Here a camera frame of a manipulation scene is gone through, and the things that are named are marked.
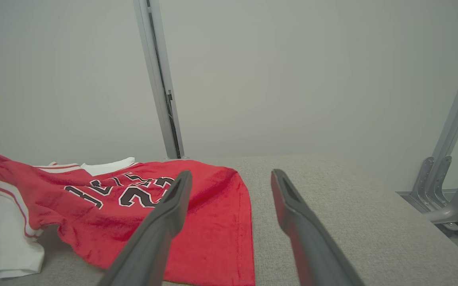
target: red jersey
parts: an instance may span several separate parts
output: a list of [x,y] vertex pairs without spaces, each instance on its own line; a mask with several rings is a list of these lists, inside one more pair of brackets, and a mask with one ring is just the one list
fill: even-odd
[[192,173],[192,190],[164,280],[255,285],[250,197],[233,169],[177,160],[91,176],[76,164],[29,166],[0,155],[0,194],[18,205],[26,236],[58,224],[60,239],[75,253],[109,268],[183,170]]

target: white stripe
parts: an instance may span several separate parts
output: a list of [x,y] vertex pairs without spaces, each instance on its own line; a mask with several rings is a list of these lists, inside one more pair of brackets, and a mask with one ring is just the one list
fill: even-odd
[[78,166],[78,165],[79,164],[77,164],[77,163],[72,163],[72,164],[66,164],[66,165],[49,165],[49,166],[33,166],[33,167],[36,167],[36,168],[58,168],[58,167]]
[[121,171],[121,170],[124,170],[124,169],[126,169],[126,168],[130,168],[130,167],[132,167],[132,166],[134,166],[134,165],[137,165],[138,163],[139,163],[139,162],[136,162],[136,163],[132,163],[132,165],[130,165],[130,166],[126,166],[126,167],[124,167],[124,168],[121,168],[120,170],[117,170],[117,171]]
[[40,169],[45,172],[53,173],[53,174],[58,174],[58,173],[64,173],[64,172],[70,172],[70,171],[75,171],[81,169],[80,166],[73,166],[71,168],[64,168],[64,169]]
[[24,226],[24,231],[26,231],[26,233],[28,235],[30,235],[30,236],[37,235],[38,230],[34,230],[29,225],[29,211],[27,209],[26,204],[24,203],[24,200],[22,199],[22,196],[20,195],[20,192],[19,192],[18,188],[16,188],[14,185],[10,185],[10,184],[5,183],[3,181],[0,181],[0,188],[10,192],[11,194],[13,194],[15,196],[15,199],[14,199],[11,195],[0,191],[0,195],[3,195],[5,197],[15,201],[15,203],[18,205],[18,207],[20,207],[20,210],[22,210],[22,213],[24,214],[25,223],[26,223],[26,225]]

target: beige fabric surface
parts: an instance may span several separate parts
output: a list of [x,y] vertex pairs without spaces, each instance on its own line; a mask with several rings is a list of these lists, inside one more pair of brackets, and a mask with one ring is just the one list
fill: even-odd
[[[198,160],[234,168],[249,189],[257,285],[299,284],[289,238],[275,214],[273,168],[287,173],[367,286],[458,285],[458,248],[406,201],[355,167],[312,156]],[[40,242],[42,273],[0,280],[0,285],[94,286],[102,277],[103,271],[77,257],[53,228]]]

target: gray wall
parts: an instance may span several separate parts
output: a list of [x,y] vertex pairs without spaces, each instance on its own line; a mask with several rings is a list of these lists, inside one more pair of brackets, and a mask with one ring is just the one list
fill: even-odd
[[0,154],[166,157],[132,0],[0,0]]
[[458,1],[160,7],[185,155],[318,153],[411,190],[458,88]]

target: red stripe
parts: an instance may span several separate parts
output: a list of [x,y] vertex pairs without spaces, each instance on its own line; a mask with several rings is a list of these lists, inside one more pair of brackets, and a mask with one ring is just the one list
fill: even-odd
[[26,218],[26,215],[24,215],[24,212],[22,211],[22,209],[20,208],[20,205],[17,202],[17,199],[15,199],[15,195],[13,193],[5,190],[5,189],[2,189],[2,188],[0,188],[0,191],[5,193],[5,194],[9,194],[10,196],[12,196],[12,198],[15,201],[16,205],[19,207],[20,213],[22,214],[22,217],[24,218],[24,235],[27,236],[27,237],[30,237],[30,238],[38,238],[38,236],[27,234],[27,232],[26,232],[27,218]]
[[66,168],[73,168],[73,167],[78,167],[79,165],[73,165],[73,166],[49,166],[49,167],[36,167],[39,169],[66,169]]

